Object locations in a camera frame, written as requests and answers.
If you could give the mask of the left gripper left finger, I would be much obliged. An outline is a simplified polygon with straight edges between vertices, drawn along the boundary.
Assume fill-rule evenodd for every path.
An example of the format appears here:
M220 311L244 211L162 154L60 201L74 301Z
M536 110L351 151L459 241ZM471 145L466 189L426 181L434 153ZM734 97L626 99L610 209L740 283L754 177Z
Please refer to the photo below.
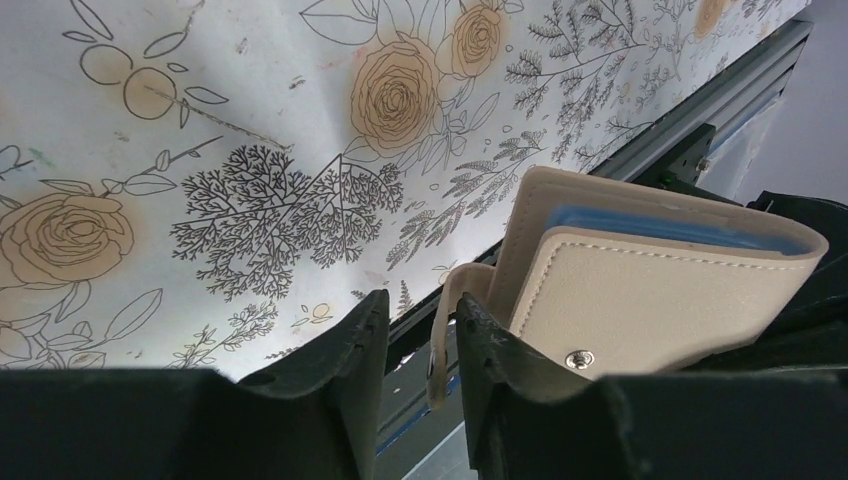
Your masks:
M233 382L211 369L6 371L5 479L369 479L389 295Z

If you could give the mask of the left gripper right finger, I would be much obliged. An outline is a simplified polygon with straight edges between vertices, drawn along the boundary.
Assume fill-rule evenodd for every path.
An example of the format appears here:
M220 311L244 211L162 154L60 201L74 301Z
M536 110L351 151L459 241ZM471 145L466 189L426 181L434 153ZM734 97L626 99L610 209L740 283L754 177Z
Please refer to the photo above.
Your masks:
M469 463L482 479L843 479L847 369L568 370L471 295L456 313Z

